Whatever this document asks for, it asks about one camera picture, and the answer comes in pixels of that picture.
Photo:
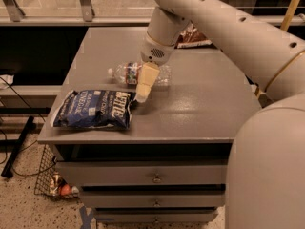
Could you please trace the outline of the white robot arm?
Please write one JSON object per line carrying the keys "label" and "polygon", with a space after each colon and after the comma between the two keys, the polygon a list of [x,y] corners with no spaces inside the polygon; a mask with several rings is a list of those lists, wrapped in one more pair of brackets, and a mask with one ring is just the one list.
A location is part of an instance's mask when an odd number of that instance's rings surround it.
{"label": "white robot arm", "polygon": [[238,131],[226,175],[226,229],[305,229],[305,41],[219,0],[154,0],[136,98],[148,98],[189,23],[273,102]]}

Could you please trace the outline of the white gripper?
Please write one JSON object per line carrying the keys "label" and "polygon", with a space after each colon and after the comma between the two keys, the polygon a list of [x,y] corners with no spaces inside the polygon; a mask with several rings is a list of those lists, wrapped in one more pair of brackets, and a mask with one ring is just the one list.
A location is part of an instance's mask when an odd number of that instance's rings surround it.
{"label": "white gripper", "polygon": [[170,59],[174,46],[164,46],[146,34],[140,50],[141,59],[145,63],[139,73],[135,100],[143,103],[148,99],[152,86],[159,75],[159,66]]}

